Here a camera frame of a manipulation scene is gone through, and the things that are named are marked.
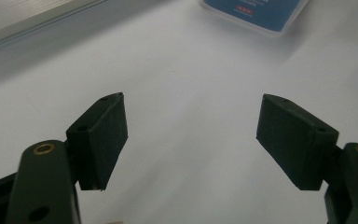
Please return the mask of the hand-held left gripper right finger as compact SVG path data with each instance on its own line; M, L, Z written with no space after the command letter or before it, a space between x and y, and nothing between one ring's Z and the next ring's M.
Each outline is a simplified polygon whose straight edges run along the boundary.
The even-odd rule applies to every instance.
M327 224L358 224L358 143L338 147L336 129L271 94L262 98L256 139L298 189L327 184Z

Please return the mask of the grey metal rail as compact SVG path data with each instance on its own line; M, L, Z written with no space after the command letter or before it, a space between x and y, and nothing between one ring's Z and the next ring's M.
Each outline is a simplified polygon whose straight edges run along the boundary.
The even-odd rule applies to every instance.
M0 44L105 0L0 0Z

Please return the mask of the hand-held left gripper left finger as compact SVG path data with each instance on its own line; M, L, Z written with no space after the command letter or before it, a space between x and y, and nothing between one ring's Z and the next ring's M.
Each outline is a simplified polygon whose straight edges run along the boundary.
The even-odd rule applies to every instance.
M97 100L66 131L25 149L5 224L81 224L76 186L104 190L128 139L124 94Z

